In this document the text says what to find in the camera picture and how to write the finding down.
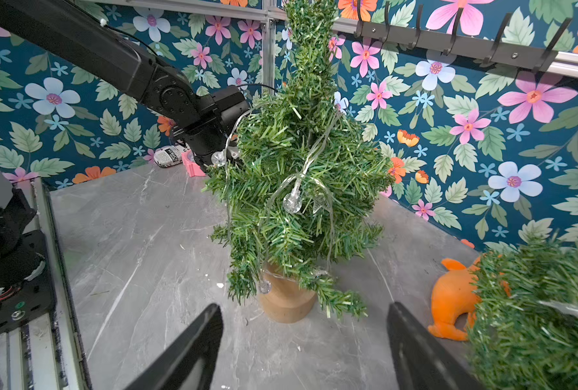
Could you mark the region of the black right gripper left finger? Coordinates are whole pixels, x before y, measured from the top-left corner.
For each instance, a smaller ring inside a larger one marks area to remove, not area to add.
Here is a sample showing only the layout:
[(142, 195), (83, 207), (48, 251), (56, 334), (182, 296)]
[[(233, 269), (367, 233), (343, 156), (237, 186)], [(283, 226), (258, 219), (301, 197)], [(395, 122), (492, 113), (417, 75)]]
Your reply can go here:
[(224, 331), (219, 305), (208, 305), (129, 389), (211, 388)]

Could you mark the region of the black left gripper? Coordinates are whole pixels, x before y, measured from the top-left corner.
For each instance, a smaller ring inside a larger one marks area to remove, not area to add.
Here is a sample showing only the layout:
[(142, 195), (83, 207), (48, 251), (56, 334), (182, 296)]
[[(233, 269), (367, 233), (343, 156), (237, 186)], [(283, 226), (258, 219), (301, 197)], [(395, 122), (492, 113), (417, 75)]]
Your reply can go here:
[(194, 162), (203, 170), (212, 166), (212, 156), (225, 148), (237, 119), (250, 109), (240, 88), (228, 86), (214, 94), (191, 95), (192, 108), (187, 118), (194, 114), (199, 119), (178, 129), (178, 143), (188, 146)]

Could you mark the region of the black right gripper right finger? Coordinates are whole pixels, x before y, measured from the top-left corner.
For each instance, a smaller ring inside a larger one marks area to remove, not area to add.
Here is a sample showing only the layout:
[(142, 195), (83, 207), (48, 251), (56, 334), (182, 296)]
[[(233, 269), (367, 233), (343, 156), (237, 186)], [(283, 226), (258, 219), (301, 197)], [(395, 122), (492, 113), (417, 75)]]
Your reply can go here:
[(389, 305), (386, 329), (400, 389), (484, 388), (402, 303)]

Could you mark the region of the green christmas tree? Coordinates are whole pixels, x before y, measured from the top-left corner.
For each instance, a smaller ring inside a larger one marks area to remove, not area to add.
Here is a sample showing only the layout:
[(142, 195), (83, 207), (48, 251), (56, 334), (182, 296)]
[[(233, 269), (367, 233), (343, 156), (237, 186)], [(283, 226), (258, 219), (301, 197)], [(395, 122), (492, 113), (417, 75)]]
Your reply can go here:
[(578, 389), (578, 244), (482, 255), (469, 362), (487, 389)]
[(290, 1), (286, 12), (295, 71), (238, 123), (238, 161), (209, 171), (206, 189), (227, 211), (212, 239), (230, 248), (231, 300), (258, 294), (270, 272), (315, 293), (328, 315), (360, 319), (366, 305), (339, 289), (331, 267), (378, 242), (382, 228), (368, 217), (393, 184), (392, 163), (335, 105), (328, 47), (335, 3)]

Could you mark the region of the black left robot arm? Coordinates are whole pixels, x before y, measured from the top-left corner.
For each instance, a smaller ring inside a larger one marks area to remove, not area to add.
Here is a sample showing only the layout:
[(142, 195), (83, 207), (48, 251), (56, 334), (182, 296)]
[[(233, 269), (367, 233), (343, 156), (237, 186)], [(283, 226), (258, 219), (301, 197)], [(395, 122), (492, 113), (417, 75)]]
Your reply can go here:
[[(200, 167), (225, 162), (237, 118), (248, 108), (237, 87), (196, 96), (176, 68), (68, 1), (0, 1), (0, 27), (174, 120), (173, 139), (191, 148)], [(0, 289), (32, 280), (45, 267), (23, 240), (35, 214), (0, 171)]]

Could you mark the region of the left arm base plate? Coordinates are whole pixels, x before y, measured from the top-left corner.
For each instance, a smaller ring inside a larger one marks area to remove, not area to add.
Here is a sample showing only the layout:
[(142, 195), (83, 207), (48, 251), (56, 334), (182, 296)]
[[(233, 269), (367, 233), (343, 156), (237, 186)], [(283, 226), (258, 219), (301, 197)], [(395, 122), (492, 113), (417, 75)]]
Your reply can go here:
[(14, 286), (9, 296), (0, 300), (0, 335), (52, 312), (57, 301), (48, 266), (45, 234), (34, 230), (24, 234), (23, 239), (41, 256), (43, 269), (31, 281)]

